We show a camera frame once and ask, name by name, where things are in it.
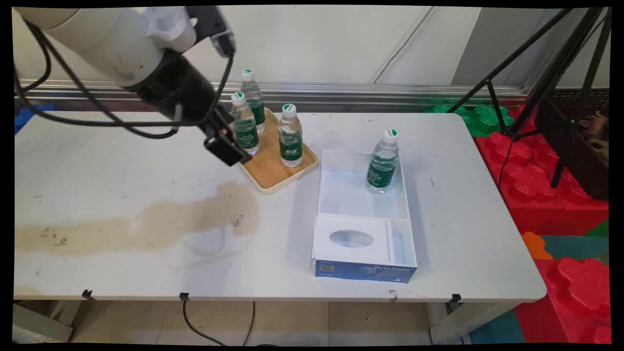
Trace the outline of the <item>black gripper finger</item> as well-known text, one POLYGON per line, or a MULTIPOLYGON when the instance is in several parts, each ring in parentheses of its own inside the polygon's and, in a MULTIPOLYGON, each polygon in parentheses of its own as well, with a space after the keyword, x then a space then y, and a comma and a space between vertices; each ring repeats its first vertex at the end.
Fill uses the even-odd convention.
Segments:
POLYGON ((213 156, 217 157, 227 166, 234 166, 237 163, 245 164, 252 159, 252 155, 238 145, 234 130, 228 126, 207 126, 204 133, 204 147, 213 156))
POLYGON ((213 125, 219 129, 231 130, 235 118, 224 107, 213 108, 213 125))

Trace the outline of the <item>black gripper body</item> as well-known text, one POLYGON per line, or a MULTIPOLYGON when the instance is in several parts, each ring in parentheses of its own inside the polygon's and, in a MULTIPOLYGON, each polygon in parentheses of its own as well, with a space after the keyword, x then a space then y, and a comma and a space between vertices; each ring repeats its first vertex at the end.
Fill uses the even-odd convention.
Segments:
POLYGON ((167 117, 174 117, 176 105, 181 104, 183 122, 203 120, 216 100, 216 91, 209 80, 174 51, 165 51, 145 80, 124 89, 167 117))

